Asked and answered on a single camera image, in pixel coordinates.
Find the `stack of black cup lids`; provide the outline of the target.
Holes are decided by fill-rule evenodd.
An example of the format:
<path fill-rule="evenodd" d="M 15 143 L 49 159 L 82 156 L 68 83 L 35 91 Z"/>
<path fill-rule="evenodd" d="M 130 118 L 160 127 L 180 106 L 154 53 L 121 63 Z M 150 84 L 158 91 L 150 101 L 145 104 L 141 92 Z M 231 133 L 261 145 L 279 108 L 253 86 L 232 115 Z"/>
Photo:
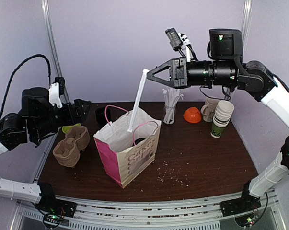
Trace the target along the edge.
<path fill-rule="evenodd" d="M 105 107 L 100 107 L 95 110 L 96 121 L 101 126 L 104 126 L 105 124 L 107 124 L 104 112 L 105 112 Z"/>

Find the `stack of cardboard cup carriers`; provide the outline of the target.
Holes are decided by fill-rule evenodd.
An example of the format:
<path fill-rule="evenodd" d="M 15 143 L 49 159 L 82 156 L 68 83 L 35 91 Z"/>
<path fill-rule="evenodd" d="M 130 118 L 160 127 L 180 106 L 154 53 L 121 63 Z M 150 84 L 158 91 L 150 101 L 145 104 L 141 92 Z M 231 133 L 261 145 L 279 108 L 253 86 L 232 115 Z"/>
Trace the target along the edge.
<path fill-rule="evenodd" d="M 74 168 L 80 159 L 81 152 L 90 142 L 89 131 L 85 126 L 73 126 L 53 149 L 57 162 L 68 168 Z"/>

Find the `single white straw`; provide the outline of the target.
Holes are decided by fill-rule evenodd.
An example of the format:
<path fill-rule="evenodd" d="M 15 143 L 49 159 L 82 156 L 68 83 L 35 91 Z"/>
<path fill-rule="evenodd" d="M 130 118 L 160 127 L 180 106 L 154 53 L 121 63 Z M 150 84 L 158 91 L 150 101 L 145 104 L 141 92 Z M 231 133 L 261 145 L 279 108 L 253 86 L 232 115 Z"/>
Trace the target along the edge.
<path fill-rule="evenodd" d="M 141 96 L 142 96 L 142 93 L 143 93 L 143 89 L 144 89 L 144 86 L 145 86 L 145 81 L 146 81 L 148 72 L 149 72 L 149 70 L 146 69 L 146 68 L 144 68 L 143 71 L 142 71 L 142 76 L 141 76 L 141 79 L 140 79 L 137 95 L 136 95 L 136 98 L 135 98 L 135 101 L 134 101 L 134 106 L 133 106 L 133 110 L 132 110 L 131 119 L 130 119 L 128 130 L 127 130 L 130 133 L 133 131 L 133 124 L 134 124 L 134 121 L 135 121 L 135 118 L 136 118 L 136 113 L 137 113 L 137 110 L 138 110 L 138 107 L 139 107 L 139 103 L 140 103 L 140 100 L 141 100 Z"/>

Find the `pink and white paper bag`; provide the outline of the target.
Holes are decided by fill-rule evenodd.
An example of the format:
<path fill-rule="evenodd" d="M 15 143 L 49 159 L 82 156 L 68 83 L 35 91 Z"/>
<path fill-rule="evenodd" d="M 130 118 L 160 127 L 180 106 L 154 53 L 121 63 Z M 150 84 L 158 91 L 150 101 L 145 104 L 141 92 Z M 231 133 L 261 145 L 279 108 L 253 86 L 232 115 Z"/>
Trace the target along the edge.
<path fill-rule="evenodd" d="M 138 107 L 133 131 L 128 132 L 132 110 L 124 110 L 117 120 L 108 117 L 111 105 L 105 107 L 105 124 L 93 138 L 106 174 L 125 188 L 154 160 L 162 122 Z M 138 138 L 144 141 L 133 146 Z"/>

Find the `single black cup lid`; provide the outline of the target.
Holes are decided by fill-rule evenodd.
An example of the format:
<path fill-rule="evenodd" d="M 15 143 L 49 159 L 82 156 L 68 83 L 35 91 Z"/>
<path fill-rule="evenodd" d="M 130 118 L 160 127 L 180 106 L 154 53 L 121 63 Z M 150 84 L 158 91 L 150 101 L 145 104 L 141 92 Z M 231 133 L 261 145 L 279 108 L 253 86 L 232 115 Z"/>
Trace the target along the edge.
<path fill-rule="evenodd" d="M 134 141 L 134 143 L 133 143 L 133 146 L 139 144 L 140 142 L 142 142 L 142 141 L 144 141 L 144 140 L 145 140 L 145 138 L 138 138 L 138 139 L 136 139 L 136 140 Z"/>

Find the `stack of paper cups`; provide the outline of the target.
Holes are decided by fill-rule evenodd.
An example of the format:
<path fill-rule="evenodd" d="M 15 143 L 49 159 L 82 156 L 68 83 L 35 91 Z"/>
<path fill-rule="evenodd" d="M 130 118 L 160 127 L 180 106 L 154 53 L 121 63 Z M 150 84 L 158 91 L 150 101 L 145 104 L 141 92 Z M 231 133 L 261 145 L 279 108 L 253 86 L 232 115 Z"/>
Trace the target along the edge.
<path fill-rule="evenodd" d="M 220 138 L 225 127 L 228 125 L 230 118 L 233 114 L 234 105 L 225 100 L 218 102 L 213 116 L 213 123 L 211 128 L 211 136 L 214 138 Z"/>

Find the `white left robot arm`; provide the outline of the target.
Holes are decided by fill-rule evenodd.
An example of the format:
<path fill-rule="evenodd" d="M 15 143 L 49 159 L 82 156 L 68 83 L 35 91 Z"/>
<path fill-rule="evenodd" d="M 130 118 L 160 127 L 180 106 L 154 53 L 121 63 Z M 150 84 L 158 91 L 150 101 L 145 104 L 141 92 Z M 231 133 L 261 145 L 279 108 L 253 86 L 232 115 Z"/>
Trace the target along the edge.
<path fill-rule="evenodd" d="M 21 95 L 18 112 L 0 118 L 0 197 L 28 201 L 41 211 L 73 215 L 74 205 L 56 198 L 49 183 L 33 183 L 33 157 L 41 142 L 58 133 L 63 126 L 86 120 L 91 102 L 75 99 L 72 103 L 51 101 L 49 89 L 34 87 Z"/>

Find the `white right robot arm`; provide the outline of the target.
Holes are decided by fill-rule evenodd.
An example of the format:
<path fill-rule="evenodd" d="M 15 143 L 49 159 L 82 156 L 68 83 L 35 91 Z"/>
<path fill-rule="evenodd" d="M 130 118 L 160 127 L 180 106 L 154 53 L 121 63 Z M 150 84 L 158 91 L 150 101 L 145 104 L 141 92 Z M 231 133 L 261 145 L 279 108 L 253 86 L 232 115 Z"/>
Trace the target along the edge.
<path fill-rule="evenodd" d="M 289 175 L 289 88 L 263 63 L 243 61 L 242 33 L 237 29 L 215 28 L 209 31 L 207 54 L 209 60 L 199 60 L 185 34 L 174 28 L 166 30 L 172 49 L 180 53 L 156 66 L 147 74 L 151 81 L 174 89 L 192 86 L 227 87 L 231 91 L 241 90 L 270 109 L 287 128 L 280 141 L 275 159 L 258 176 L 244 184 L 241 196 L 222 201 L 223 216 L 251 212 L 261 206 L 260 199 Z"/>

